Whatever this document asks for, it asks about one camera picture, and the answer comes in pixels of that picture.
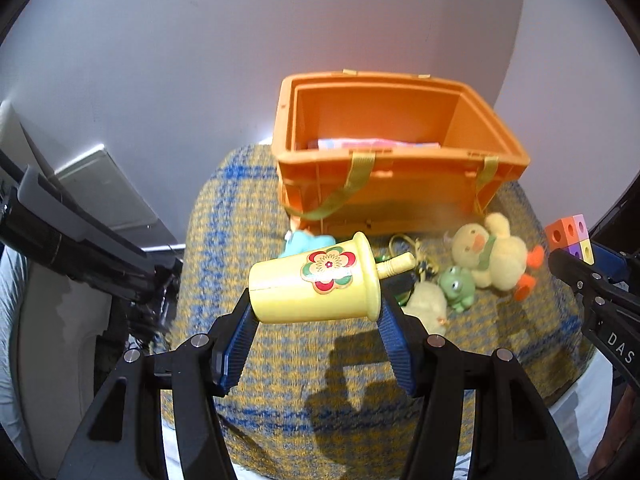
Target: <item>yellow cord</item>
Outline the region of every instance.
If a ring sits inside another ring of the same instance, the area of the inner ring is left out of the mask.
[[[409,238],[407,235],[402,233],[393,235],[389,239],[389,255],[392,258],[398,256],[399,254],[394,250],[394,241],[396,241],[396,239],[398,238],[404,240],[409,245],[410,250],[413,250],[416,261],[415,273],[418,275],[418,279],[421,282],[425,282],[428,279],[428,273],[431,275],[438,273],[438,266],[435,265],[427,256],[420,238],[416,238],[415,240],[413,240],[412,238]]]

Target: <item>orange plastic bin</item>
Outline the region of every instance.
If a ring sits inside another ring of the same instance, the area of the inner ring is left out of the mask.
[[[335,138],[438,145],[318,149],[318,139]],[[335,236],[451,229],[529,165],[514,135],[468,85],[377,72],[287,77],[272,149],[282,204],[302,216],[304,227]],[[368,159],[364,186],[318,218],[327,201],[340,200],[337,193],[349,195],[344,187],[354,156]]]

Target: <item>silver screw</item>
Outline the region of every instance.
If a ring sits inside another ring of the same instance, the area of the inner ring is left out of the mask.
[[[209,342],[209,336],[207,334],[196,334],[191,338],[191,344],[196,348],[206,345]]]
[[[495,354],[498,356],[498,359],[500,359],[501,361],[508,362],[513,359],[513,354],[511,353],[511,350],[507,350],[506,348],[498,348]]]
[[[427,343],[429,343],[430,346],[433,346],[436,348],[442,348],[444,346],[445,339],[441,335],[431,334],[427,338]]]
[[[133,361],[137,361],[140,357],[140,350],[132,348],[131,350],[127,350],[124,352],[124,360],[127,363],[132,363]]]

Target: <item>flower sticker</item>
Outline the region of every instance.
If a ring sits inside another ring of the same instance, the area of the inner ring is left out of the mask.
[[[356,262],[356,255],[340,246],[315,251],[307,259],[308,262],[300,269],[300,276],[311,282],[319,294],[345,288],[353,281],[350,267]]]

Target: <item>duck's beak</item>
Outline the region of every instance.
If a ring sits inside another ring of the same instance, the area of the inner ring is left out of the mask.
[[[472,249],[474,250],[475,253],[480,253],[482,249],[484,249],[484,244],[485,242],[482,235],[477,234],[476,238],[474,239],[474,244],[472,245]]]

